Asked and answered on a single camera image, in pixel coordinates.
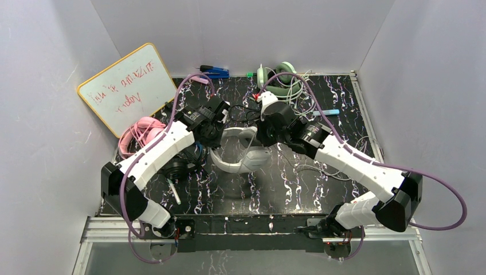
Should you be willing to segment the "white headphones with cable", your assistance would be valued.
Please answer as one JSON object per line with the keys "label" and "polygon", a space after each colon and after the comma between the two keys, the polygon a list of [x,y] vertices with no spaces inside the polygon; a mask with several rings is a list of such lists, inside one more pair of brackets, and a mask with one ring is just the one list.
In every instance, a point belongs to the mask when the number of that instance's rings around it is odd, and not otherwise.
{"label": "white headphones with cable", "polygon": [[[218,150],[212,148],[210,157],[222,171],[230,174],[243,174],[256,171],[265,166],[271,158],[269,147],[263,146],[257,139],[256,127],[230,127],[223,131],[222,138],[238,138],[244,148],[237,162],[223,160]],[[376,172],[371,162],[358,159],[360,151],[346,151],[330,130],[324,126],[305,126],[287,146],[298,154],[306,155],[315,161],[329,164],[358,182],[375,180]]]}

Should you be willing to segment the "black blue headphones with cable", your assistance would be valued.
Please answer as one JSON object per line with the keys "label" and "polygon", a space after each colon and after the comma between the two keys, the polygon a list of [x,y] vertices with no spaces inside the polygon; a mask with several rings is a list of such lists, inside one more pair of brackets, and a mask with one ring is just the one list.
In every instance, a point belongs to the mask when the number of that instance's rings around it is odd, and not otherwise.
{"label": "black blue headphones with cable", "polygon": [[205,171],[204,165],[209,156],[209,149],[200,143],[194,143],[172,157],[159,171],[169,180],[185,180],[192,174]]}

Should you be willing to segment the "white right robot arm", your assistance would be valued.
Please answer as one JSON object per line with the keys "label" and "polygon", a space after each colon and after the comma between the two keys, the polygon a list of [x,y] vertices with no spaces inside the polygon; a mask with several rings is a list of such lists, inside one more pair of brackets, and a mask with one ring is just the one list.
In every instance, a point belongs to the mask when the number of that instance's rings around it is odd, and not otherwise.
{"label": "white right robot arm", "polygon": [[261,105],[256,139],[263,146],[283,143],[294,153],[338,169],[371,193],[335,206],[317,225],[301,231],[339,235],[364,225],[383,225],[396,232],[406,230],[421,201],[421,175],[381,167],[366,154],[341,143],[329,127],[300,119],[271,92],[257,95],[256,101]]}

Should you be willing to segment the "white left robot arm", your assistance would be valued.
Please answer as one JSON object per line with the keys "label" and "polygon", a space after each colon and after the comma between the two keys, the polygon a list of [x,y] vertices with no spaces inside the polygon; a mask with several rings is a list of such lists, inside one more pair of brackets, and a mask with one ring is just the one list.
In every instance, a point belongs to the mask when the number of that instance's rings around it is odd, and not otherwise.
{"label": "white left robot arm", "polygon": [[207,148],[221,144],[230,104],[218,96],[198,108],[186,107],[175,113],[168,127],[118,164],[106,163],[101,168],[101,197],[128,226],[133,221],[164,228],[173,216],[162,205],[142,193],[147,182],[173,157],[194,143]]}

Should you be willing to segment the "pink headphones with cable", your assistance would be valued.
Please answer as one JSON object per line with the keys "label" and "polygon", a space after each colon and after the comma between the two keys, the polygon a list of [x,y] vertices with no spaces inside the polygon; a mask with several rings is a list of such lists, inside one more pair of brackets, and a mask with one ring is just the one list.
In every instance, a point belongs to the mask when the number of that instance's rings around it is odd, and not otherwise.
{"label": "pink headphones with cable", "polygon": [[127,159],[134,153],[129,152],[128,146],[132,140],[144,147],[164,131],[166,125],[153,117],[142,117],[129,126],[118,141],[118,153],[122,159]]}

